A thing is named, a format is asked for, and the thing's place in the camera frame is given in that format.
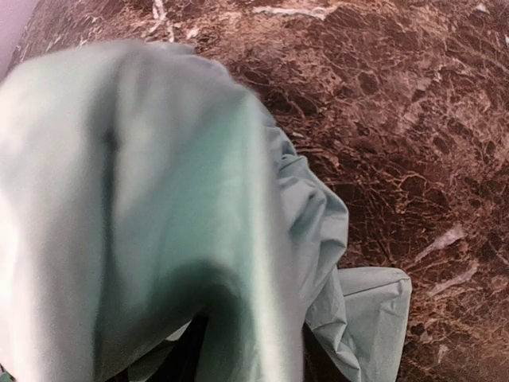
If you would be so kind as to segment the mint green folding umbrella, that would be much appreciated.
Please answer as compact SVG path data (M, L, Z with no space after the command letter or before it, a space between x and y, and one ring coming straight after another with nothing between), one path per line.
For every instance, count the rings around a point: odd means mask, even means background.
M412 291L337 264L345 203L258 97L187 45L100 42L1 85L1 364L16 381L301 381L308 326L350 381L396 379Z

